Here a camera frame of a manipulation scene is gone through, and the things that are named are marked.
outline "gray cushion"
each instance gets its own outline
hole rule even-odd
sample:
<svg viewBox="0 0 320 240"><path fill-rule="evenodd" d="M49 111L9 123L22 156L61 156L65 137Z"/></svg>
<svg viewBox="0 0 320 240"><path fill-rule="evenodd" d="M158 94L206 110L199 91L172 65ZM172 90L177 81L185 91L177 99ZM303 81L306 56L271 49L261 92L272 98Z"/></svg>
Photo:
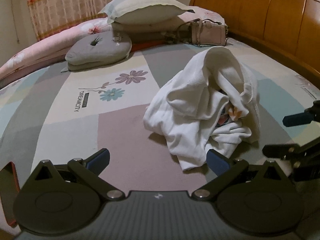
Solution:
<svg viewBox="0 0 320 240"><path fill-rule="evenodd" d="M130 37L122 32L103 32L77 41L66 54L68 69L84 70L110 65L126 58L131 50Z"/></svg>

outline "ribbed gray panel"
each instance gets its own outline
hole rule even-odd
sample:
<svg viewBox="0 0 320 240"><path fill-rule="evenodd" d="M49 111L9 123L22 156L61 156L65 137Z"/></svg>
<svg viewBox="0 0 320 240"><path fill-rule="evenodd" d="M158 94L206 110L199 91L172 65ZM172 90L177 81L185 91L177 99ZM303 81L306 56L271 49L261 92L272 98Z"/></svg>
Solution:
<svg viewBox="0 0 320 240"><path fill-rule="evenodd" d="M76 233L58 237L22 233L17 240L299 240L295 234L262 238L237 232L211 204L188 192L133 191L126 200L106 204L99 217Z"/></svg>

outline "bed sheet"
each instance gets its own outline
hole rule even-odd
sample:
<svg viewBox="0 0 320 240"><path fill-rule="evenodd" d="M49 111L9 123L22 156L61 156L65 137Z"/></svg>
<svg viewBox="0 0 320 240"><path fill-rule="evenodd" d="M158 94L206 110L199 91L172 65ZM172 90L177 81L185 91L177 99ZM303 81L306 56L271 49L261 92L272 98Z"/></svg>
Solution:
<svg viewBox="0 0 320 240"><path fill-rule="evenodd" d="M227 48L258 79L261 139L241 143L232 157L251 164L265 161L265 144L296 142L303 145L320 136L320 125L287 128L285 115L303 112L320 99L320 91L296 72L233 39ZM66 62L40 69L0 90L0 168L12 161L22 187L40 160L67 163L87 158L101 148L110 151L110 165L100 177L126 194L129 190L188 190L215 178L206 165L182 172L164 137L143 128L146 107L160 87L207 48L175 44L135 52L127 61L83 72L66 72ZM279 161L289 174L287 162ZM306 203L304 220L296 234L319 239L320 181L301 183ZM0 211L0 228L6 225Z"/></svg>

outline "triangular cutout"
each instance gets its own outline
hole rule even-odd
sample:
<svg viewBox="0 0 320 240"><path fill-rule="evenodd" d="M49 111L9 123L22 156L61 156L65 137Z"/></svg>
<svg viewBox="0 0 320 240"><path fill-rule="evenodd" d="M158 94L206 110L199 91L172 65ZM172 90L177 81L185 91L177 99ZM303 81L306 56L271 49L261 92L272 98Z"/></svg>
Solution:
<svg viewBox="0 0 320 240"><path fill-rule="evenodd" d="M42 180L42 179L51 179L52 175L48 169L48 167L42 167L40 172L38 173L36 180Z"/></svg>
<svg viewBox="0 0 320 240"><path fill-rule="evenodd" d="M267 172L263 176L265 179L276 179L281 180L281 177L279 176L278 172L276 171L275 167L269 167L267 169Z"/></svg>

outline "wooden headboard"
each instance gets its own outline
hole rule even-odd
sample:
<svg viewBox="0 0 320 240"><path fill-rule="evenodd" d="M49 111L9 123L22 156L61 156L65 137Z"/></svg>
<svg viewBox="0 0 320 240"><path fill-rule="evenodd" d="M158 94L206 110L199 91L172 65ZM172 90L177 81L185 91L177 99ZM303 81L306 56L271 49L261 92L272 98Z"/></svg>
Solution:
<svg viewBox="0 0 320 240"><path fill-rule="evenodd" d="M219 13L230 37L320 88L320 0L191 0L190 5Z"/></svg>

